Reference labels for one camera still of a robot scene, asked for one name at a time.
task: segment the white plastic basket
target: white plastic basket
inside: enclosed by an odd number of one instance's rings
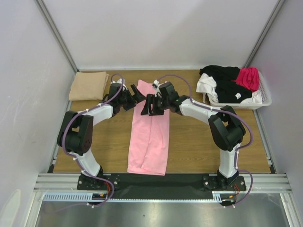
[[[216,106],[216,107],[224,107],[226,105],[232,106],[234,109],[246,109],[246,110],[256,110],[262,106],[267,106],[271,104],[271,97],[270,93],[268,90],[268,87],[266,85],[266,82],[262,76],[262,74],[259,72],[259,77],[260,77],[260,84],[259,84],[259,90],[261,91],[262,94],[262,102],[260,104],[257,103],[214,103],[212,100],[209,100],[210,105]]]

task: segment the cable tie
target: cable tie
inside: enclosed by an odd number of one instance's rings
[[[159,81],[158,81],[158,80],[155,80],[155,81],[153,82],[153,84],[152,84],[152,86],[153,86],[154,88],[158,88],[158,85],[159,85]]]

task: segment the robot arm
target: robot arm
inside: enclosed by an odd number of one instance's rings
[[[113,97],[121,87],[122,80],[119,79],[116,83],[111,83],[109,94],[107,94],[103,100],[108,100]],[[122,108],[126,111],[135,107],[137,103],[145,100],[135,85],[131,85],[134,95],[131,95],[125,84],[119,94],[108,104],[98,104],[93,110],[79,116],[68,129],[68,133],[65,140],[66,150],[75,156],[75,159],[85,169],[87,173],[92,176],[103,177],[103,169],[95,160],[91,152],[92,144],[92,132],[93,126],[100,123],[103,120],[114,117]],[[68,111],[65,113],[60,132],[57,138],[57,143],[62,146],[63,133],[67,128],[68,123],[77,114],[75,111]]]
[[[163,115],[165,109],[170,109],[174,113],[209,124],[214,142],[220,149],[218,175],[223,185],[229,185],[239,175],[235,152],[245,135],[241,122],[229,114],[219,113],[220,108],[191,101],[188,96],[179,96],[170,82],[160,86],[154,84],[154,87],[156,94],[147,95],[141,115]],[[235,114],[230,106],[225,106],[222,110]]]

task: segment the wooden table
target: wooden table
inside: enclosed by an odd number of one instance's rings
[[[198,70],[125,70],[108,71],[110,75],[119,72],[126,79],[129,87],[138,84],[142,79],[152,83],[164,74],[178,74],[186,78],[193,88],[193,98],[202,101],[202,94],[196,93],[196,83],[199,79]],[[162,80],[170,81],[179,95],[188,95],[185,82],[176,77],[166,77]],[[105,94],[108,93],[108,80]],[[99,101],[76,101],[71,110],[80,111],[92,107]],[[251,146],[240,150],[239,168],[253,173],[269,173],[268,162],[258,126],[251,110],[236,110],[252,128],[254,141]],[[125,173],[127,170],[128,148],[131,136],[133,110],[121,112],[94,127],[92,152],[105,172]],[[249,141],[248,131],[243,144]],[[196,119],[170,113],[169,157],[167,173],[215,173],[220,164],[219,148],[215,145],[209,126]],[[77,164],[71,157],[59,150],[54,167],[55,173],[79,172]]]

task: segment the folded beige cloth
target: folded beige cloth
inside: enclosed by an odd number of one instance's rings
[[[77,72],[69,100],[102,100],[107,79],[106,72]]]

